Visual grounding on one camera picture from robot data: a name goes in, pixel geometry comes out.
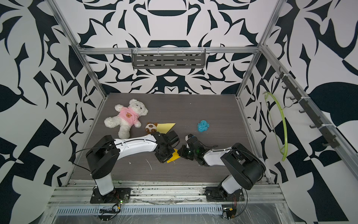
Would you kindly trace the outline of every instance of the metal vent grille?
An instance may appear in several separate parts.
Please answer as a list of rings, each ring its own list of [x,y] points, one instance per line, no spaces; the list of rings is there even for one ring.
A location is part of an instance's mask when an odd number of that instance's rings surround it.
[[[141,53],[132,51],[132,65],[136,69],[148,68],[203,68],[205,66],[205,50],[185,52],[184,50]]]
[[[61,206],[58,216],[98,215],[99,209],[108,206]],[[119,215],[171,215],[171,214],[222,214],[222,206],[211,205],[122,205]]]

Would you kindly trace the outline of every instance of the white teddy bear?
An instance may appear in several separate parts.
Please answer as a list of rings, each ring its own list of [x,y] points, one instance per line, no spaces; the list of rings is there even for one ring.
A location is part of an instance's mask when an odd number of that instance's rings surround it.
[[[105,125],[109,128],[114,128],[120,125],[118,136],[120,139],[129,138],[129,130],[132,125],[136,128],[140,128],[142,124],[139,122],[138,118],[140,116],[145,116],[148,113],[148,110],[145,108],[142,102],[132,99],[129,101],[129,107],[124,107],[120,104],[114,107],[119,114],[112,118],[105,119]]]

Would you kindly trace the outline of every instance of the gray wood grain surface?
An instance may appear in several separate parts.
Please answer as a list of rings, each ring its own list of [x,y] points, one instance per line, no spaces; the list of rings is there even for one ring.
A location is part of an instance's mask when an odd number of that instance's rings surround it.
[[[113,138],[118,138],[119,127],[107,128],[103,121],[107,117],[118,114],[114,109],[115,105],[128,106],[131,99],[143,102],[149,111],[148,115],[139,118],[142,127],[132,126],[131,138],[146,135],[145,125],[148,122],[176,123],[172,130],[180,138],[177,149],[182,144],[186,144],[186,135],[193,134],[207,146],[218,145],[217,149],[227,148],[239,142],[251,150],[234,95],[127,93],[111,93],[109,95],[86,145],[87,148],[92,147],[108,134]],[[210,123],[209,129],[202,133],[197,130],[197,124],[201,120]],[[82,154],[78,164],[88,168],[85,154],[86,151]],[[154,152],[124,157],[117,161],[112,170],[113,180],[132,181],[220,182],[227,175],[229,175],[229,171],[224,166],[204,167],[199,166],[196,161],[183,158],[171,163],[160,163]],[[76,167],[71,179],[91,180],[92,178],[87,170]]]

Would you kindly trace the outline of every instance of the yellow triangle paper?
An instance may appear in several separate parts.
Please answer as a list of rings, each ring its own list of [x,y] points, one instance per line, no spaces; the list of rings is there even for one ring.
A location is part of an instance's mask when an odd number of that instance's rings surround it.
[[[179,154],[178,154],[178,150],[177,149],[174,149],[175,152],[173,152],[173,157],[170,158],[170,160],[167,161],[167,163],[170,163],[174,160],[176,160],[177,158],[180,158]]]
[[[175,123],[158,124],[157,132],[166,134],[175,125]]]

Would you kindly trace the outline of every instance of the pink shirt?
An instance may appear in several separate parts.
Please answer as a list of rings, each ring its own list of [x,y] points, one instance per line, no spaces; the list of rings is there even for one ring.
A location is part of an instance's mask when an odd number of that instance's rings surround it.
[[[124,119],[130,126],[134,125],[139,117],[136,112],[127,107],[123,107],[117,116]]]

